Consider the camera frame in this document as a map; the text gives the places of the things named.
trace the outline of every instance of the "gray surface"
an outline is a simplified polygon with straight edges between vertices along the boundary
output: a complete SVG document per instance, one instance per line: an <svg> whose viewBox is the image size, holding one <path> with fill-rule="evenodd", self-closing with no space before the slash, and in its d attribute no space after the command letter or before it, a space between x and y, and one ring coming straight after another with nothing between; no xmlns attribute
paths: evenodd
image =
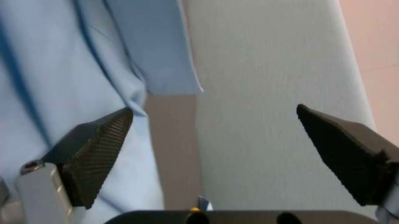
<svg viewBox="0 0 399 224"><path fill-rule="evenodd" d="M145 110L164 191L165 208L186 210L202 193L195 133L195 96L149 95Z"/></svg>
<svg viewBox="0 0 399 224"><path fill-rule="evenodd" d="M303 103L374 127L338 1L189 0L186 14L214 208L374 216L322 163L295 113Z"/></svg>

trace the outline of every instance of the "pink wall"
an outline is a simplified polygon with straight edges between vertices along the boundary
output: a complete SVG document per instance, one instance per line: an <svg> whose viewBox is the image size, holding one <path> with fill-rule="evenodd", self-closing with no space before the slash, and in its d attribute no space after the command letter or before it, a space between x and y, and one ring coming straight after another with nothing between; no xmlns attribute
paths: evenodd
<svg viewBox="0 0 399 224"><path fill-rule="evenodd" d="M399 0L340 0L378 132L399 146Z"/></svg>

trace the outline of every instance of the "blue fabric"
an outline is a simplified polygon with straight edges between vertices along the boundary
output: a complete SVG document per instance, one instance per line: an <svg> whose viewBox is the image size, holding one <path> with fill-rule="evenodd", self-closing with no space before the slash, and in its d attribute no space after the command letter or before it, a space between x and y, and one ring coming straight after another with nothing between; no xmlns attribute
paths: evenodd
<svg viewBox="0 0 399 224"><path fill-rule="evenodd" d="M0 175L12 197L22 164L43 156L76 125L129 106L132 128L83 220L163 209L142 109L145 82L104 2L0 0L0 23Z"/></svg>
<svg viewBox="0 0 399 224"><path fill-rule="evenodd" d="M155 94L202 91L179 0L105 0L131 62Z"/></svg>

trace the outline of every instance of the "light blue cloth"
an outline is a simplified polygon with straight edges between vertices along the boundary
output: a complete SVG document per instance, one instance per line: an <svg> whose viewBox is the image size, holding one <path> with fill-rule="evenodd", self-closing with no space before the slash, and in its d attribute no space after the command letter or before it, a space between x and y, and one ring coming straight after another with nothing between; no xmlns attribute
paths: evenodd
<svg viewBox="0 0 399 224"><path fill-rule="evenodd" d="M0 0L0 19L0 175L12 197L22 164L41 158L76 125L127 105L134 111L132 128L84 222L103 223L131 210L163 209L148 117L142 109L145 82L126 56L104 2Z"/></svg>
<svg viewBox="0 0 399 224"><path fill-rule="evenodd" d="M202 91L180 0L104 0L131 60L155 94Z"/></svg>

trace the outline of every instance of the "screw head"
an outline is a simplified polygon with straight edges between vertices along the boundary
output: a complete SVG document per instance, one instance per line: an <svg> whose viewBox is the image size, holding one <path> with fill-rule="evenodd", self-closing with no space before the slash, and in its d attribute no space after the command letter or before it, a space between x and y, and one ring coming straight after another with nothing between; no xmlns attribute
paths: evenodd
<svg viewBox="0 0 399 224"><path fill-rule="evenodd" d="M44 163L41 160L32 160L27 163L25 163L21 169L20 169L20 174L25 175L27 173L30 173L32 171L38 170L40 168L44 167Z"/></svg>

